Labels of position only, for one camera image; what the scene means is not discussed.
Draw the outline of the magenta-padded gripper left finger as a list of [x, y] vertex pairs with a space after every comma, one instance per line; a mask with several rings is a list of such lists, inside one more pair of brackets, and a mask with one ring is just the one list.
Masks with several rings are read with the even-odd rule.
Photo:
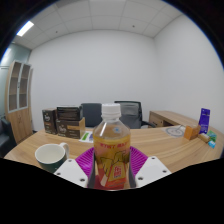
[[88, 149], [76, 159], [67, 159], [56, 170], [55, 175], [78, 186], [93, 188], [95, 185], [94, 148]]

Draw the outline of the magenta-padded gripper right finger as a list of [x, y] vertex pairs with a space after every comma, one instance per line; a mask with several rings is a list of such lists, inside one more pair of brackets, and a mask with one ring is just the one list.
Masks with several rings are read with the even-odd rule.
[[169, 169], [156, 157], [146, 156], [137, 148], [130, 147], [129, 184], [131, 188], [140, 188], [167, 175]]

